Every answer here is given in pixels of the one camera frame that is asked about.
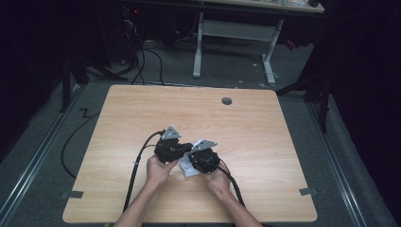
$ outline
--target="metal bracket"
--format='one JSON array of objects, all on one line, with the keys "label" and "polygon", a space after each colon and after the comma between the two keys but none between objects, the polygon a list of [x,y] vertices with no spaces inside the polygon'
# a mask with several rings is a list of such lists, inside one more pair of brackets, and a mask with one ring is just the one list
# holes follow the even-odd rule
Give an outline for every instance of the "metal bracket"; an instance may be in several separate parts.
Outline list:
[{"label": "metal bracket", "polygon": [[68,198],[82,199],[83,192],[81,191],[70,191],[63,192],[60,196],[61,200],[68,200]]},{"label": "metal bracket", "polygon": [[307,188],[300,189],[300,193],[301,193],[301,196],[305,196],[305,195],[314,196],[314,195],[318,194],[318,191],[314,187],[307,187]]},{"label": "metal bracket", "polygon": [[162,135],[162,140],[178,138],[181,138],[181,135],[172,126],[168,126],[165,133]]},{"label": "metal bracket", "polygon": [[194,151],[208,149],[208,148],[216,146],[217,144],[218,143],[213,142],[213,141],[202,140],[197,145],[194,145],[194,147],[192,147],[191,151],[194,152]]}]

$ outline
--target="table top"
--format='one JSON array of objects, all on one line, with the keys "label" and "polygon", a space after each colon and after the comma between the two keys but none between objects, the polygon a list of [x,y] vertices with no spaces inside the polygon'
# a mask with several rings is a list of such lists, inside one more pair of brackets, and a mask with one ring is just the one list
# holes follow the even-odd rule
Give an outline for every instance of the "table top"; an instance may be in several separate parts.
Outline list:
[{"label": "table top", "polygon": [[291,5],[294,0],[288,0],[287,4],[278,4],[276,0],[201,0],[203,2],[209,3],[222,3],[229,5],[240,5],[247,7],[265,8],[265,9],[282,9],[290,11],[303,11],[303,12],[318,12],[323,13],[324,8],[321,4],[313,8],[308,3],[307,0],[296,0],[299,3],[303,3],[301,7],[296,7]]},{"label": "table top", "polygon": [[[229,97],[233,103],[222,103]],[[114,85],[80,167],[63,219],[116,222],[123,211],[133,163],[148,137],[173,126],[180,143],[213,147],[235,178],[247,209],[261,222],[314,221],[317,213],[277,96],[269,90]],[[155,145],[159,138],[150,140]],[[146,179],[144,150],[131,199]],[[145,222],[231,222],[203,176],[185,178],[175,166],[148,208]]]}]

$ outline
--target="gray carpet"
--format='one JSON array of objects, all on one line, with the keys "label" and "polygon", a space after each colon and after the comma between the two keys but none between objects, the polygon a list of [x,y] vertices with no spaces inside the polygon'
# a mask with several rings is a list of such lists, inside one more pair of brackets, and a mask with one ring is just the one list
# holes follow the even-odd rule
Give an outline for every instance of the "gray carpet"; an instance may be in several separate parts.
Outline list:
[{"label": "gray carpet", "polygon": [[[210,87],[237,87],[250,89],[277,90],[294,82],[299,76],[305,61],[313,46],[300,47],[293,51],[285,46],[275,48],[271,65],[277,84],[269,86],[264,75],[260,56],[254,54],[263,44],[242,46],[239,44],[226,45],[219,51],[209,50],[218,44],[205,44],[203,52],[202,76],[192,79],[194,46],[176,45],[175,48],[160,44],[152,49],[163,59],[163,79],[165,83],[188,84]],[[160,63],[152,53],[145,52],[146,64],[143,77],[147,83],[159,81]],[[127,77],[133,78],[137,70]],[[71,190],[74,180],[67,175],[61,166],[61,150],[67,138],[83,122],[83,111],[96,114],[101,110],[108,88],[115,81],[91,77],[90,83],[83,89],[77,102],[66,116],[60,132],[51,144],[50,151],[27,190],[24,198],[15,210],[9,226],[104,226],[100,224],[70,225],[62,221],[62,212],[67,200],[61,199],[63,192]],[[306,181],[310,187],[316,188],[317,195],[312,197],[318,219],[312,223],[269,223],[272,226],[354,226],[342,199],[339,187],[330,168],[325,147],[320,137],[319,129],[315,126],[314,118],[298,93],[294,96],[279,98],[288,128],[297,150]],[[29,127],[14,147],[8,158],[0,165],[0,201],[6,202],[14,185],[23,174],[25,167],[36,152],[53,121],[58,116],[61,107],[61,87],[57,87],[52,97],[35,114],[29,122]],[[65,163],[77,174],[81,160],[89,143],[96,119],[88,122],[71,139],[65,150]],[[396,226],[387,207],[375,189],[357,151],[343,125],[336,104],[331,98],[330,112],[327,118],[328,136],[332,142],[346,177],[353,188],[358,204],[364,212],[367,226]],[[229,226],[227,224],[197,225],[145,225],[145,226]]]}]

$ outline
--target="grommet hole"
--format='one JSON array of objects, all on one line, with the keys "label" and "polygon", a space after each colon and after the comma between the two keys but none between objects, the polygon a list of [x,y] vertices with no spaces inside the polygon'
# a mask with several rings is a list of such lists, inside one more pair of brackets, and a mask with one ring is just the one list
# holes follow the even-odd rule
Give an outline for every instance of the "grommet hole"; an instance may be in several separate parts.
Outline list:
[{"label": "grommet hole", "polygon": [[221,102],[222,102],[224,105],[231,105],[231,104],[233,103],[233,100],[230,99],[229,97],[224,97],[224,98],[221,99]]}]

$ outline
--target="silver metal plate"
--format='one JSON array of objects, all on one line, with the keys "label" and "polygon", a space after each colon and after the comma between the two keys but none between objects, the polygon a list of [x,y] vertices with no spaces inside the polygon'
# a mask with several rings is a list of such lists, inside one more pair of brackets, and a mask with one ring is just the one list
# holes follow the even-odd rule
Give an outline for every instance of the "silver metal plate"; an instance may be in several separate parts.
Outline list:
[{"label": "silver metal plate", "polygon": [[208,148],[216,146],[217,144],[218,143],[213,142],[213,141],[202,140],[197,145],[194,145],[194,147],[192,147],[191,151],[200,151],[200,150],[203,150],[203,149],[208,149]]},{"label": "silver metal plate", "polygon": [[168,126],[165,133],[162,135],[162,140],[178,138],[181,138],[181,135],[172,126]]}]

